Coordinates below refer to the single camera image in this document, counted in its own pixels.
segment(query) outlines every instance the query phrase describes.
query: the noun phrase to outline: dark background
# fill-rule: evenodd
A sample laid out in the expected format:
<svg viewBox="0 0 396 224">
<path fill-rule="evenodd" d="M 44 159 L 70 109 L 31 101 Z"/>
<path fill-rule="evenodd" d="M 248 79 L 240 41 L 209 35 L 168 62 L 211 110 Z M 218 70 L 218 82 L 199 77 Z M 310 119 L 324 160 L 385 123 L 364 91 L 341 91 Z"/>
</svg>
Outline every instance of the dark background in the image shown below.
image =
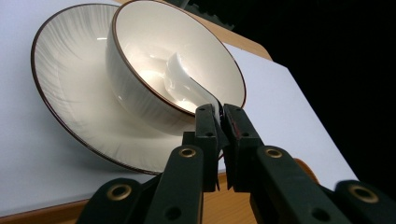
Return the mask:
<svg viewBox="0 0 396 224">
<path fill-rule="evenodd" d="M 190 0 L 186 9 L 192 6 L 288 67 L 358 179 L 396 200 L 392 1 Z"/>
</svg>

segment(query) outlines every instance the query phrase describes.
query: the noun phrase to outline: white paper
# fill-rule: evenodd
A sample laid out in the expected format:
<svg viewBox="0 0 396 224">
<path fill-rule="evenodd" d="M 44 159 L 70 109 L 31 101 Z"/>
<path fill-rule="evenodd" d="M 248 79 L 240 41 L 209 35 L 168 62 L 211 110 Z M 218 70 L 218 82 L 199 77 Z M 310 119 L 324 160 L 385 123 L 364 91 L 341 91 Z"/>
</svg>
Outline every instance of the white paper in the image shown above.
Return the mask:
<svg viewBox="0 0 396 224">
<path fill-rule="evenodd" d="M 84 3 L 113 1 L 20 0 L 0 2 L 0 217 L 89 199 L 107 181 L 142 175 L 91 153 L 44 105 L 33 80 L 35 33 L 54 13 Z M 289 73 L 261 57 L 228 46 L 247 84 L 246 111 L 266 145 L 305 161 L 332 189 L 356 179 Z"/>
</svg>

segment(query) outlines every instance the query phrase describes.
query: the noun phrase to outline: ceramic bowl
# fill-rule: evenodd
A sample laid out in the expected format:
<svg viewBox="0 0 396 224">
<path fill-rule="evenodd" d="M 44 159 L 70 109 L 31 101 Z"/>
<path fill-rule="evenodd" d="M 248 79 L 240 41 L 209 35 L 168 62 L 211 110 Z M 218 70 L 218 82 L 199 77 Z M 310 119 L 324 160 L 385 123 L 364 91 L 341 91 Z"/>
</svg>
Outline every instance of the ceramic bowl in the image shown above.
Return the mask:
<svg viewBox="0 0 396 224">
<path fill-rule="evenodd" d="M 116 11 L 106 47 L 112 90 L 128 112 L 165 133 L 194 131 L 198 105 L 175 99 L 164 84 L 167 62 L 175 54 L 183 70 L 222 105 L 244 105 L 241 71 L 209 30 L 177 7 L 138 0 Z"/>
</svg>

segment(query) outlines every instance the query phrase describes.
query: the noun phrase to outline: white ceramic spoon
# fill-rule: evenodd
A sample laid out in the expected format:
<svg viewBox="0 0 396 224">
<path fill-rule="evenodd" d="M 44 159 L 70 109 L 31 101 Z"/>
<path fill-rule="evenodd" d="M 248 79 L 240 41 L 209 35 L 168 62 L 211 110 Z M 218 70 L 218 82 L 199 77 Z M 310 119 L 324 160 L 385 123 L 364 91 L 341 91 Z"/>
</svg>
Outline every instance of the white ceramic spoon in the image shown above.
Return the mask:
<svg viewBox="0 0 396 224">
<path fill-rule="evenodd" d="M 166 91 L 177 101 L 178 105 L 196 108 L 212 104 L 219 123 L 219 113 L 222 109 L 220 101 L 189 76 L 178 53 L 168 59 L 163 81 Z"/>
</svg>

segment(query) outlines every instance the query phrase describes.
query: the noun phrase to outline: wooden table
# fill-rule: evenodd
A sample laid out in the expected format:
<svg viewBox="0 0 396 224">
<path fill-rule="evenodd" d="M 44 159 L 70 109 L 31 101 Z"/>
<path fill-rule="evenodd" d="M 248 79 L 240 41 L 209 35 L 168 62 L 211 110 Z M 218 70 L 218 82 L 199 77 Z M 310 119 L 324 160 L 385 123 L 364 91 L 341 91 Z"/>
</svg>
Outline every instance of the wooden table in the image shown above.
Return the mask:
<svg viewBox="0 0 396 224">
<path fill-rule="evenodd" d="M 116 2 L 123 4 L 128 1 L 117 0 Z M 220 41 L 272 60 L 267 50 L 260 44 L 198 16 L 192 16 L 209 29 Z M 225 174 L 219 175 L 219 183 L 220 191 L 204 194 L 203 223 L 256 223 L 248 201 L 249 194 L 234 193 L 232 189 L 227 190 Z M 8 217 L 0 217 L 0 223 L 75 223 L 86 202 L 62 204 Z"/>
</svg>

